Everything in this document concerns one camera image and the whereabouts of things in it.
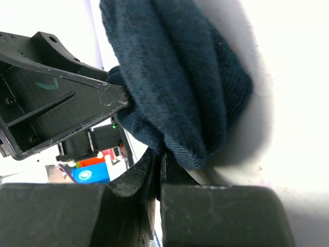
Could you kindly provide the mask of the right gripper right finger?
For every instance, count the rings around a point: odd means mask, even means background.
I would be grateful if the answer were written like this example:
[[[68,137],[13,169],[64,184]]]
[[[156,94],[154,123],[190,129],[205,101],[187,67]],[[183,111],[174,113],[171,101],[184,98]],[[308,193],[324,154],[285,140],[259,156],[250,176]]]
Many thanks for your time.
[[[156,189],[157,200],[161,200],[161,188],[164,184],[199,185],[188,172],[180,167],[171,152],[156,157]]]

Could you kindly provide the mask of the navy blue sock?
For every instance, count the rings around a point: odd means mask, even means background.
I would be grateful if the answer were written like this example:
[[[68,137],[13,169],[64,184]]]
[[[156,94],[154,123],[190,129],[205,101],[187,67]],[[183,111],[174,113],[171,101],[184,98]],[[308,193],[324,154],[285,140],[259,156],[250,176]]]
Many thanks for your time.
[[[129,107],[119,123],[158,156],[203,168],[226,143],[252,81],[225,39],[193,1],[101,1],[102,22]]]

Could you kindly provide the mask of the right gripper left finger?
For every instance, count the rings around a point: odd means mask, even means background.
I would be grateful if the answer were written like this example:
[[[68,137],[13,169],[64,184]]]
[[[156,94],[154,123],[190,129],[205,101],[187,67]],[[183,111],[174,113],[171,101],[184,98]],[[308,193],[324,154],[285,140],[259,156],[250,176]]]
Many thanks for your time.
[[[147,148],[141,159],[118,178],[109,183],[114,198],[109,221],[115,230],[132,232],[140,223],[149,239],[155,234],[155,162],[156,155]]]

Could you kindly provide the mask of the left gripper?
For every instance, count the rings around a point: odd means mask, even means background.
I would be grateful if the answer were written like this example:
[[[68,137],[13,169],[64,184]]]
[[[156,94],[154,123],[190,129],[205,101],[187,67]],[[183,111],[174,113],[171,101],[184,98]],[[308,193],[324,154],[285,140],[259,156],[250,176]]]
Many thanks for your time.
[[[45,66],[4,61],[4,56]],[[59,39],[1,32],[1,153],[23,160],[116,114],[128,104],[108,73],[72,55]]]

